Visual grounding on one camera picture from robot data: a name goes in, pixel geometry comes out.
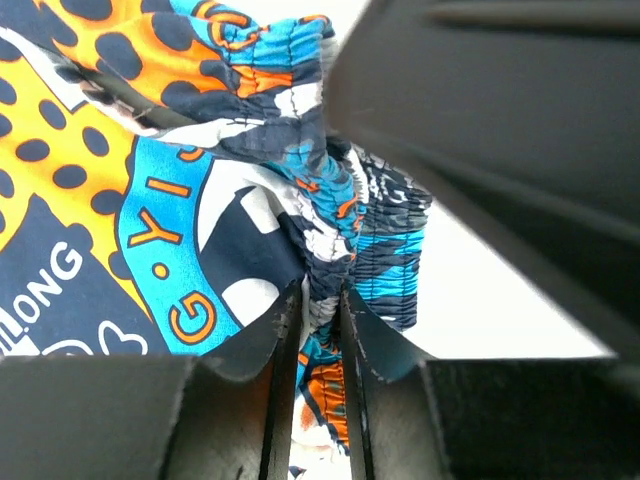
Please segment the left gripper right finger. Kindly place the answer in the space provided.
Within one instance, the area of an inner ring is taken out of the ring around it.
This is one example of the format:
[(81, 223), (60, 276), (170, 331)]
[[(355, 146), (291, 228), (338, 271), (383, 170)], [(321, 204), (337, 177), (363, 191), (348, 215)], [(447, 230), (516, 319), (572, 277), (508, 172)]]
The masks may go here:
[(343, 292), (356, 479), (635, 479), (639, 368), (613, 358), (438, 359)]

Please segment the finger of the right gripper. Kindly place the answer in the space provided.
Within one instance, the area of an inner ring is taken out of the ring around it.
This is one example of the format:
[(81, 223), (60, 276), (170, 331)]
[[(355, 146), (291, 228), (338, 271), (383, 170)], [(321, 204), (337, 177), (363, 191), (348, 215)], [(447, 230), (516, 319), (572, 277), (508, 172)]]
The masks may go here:
[(638, 356), (637, 2), (373, 1), (328, 113)]

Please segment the blue patterned shorts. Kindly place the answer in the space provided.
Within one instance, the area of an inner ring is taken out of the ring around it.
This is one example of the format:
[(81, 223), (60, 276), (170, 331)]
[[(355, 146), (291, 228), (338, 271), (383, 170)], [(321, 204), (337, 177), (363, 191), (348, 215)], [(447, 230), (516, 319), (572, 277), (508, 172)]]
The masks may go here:
[(351, 477), (335, 314), (414, 326), (430, 195), (331, 132), (323, 15), (1, 5), (1, 353), (205, 355), (302, 288), (288, 475)]

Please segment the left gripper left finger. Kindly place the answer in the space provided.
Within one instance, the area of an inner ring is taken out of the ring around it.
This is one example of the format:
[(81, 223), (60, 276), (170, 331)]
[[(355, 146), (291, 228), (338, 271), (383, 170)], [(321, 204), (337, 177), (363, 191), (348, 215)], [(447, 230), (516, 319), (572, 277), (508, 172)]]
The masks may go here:
[(1, 363), (5, 479), (284, 479), (302, 288), (202, 357)]

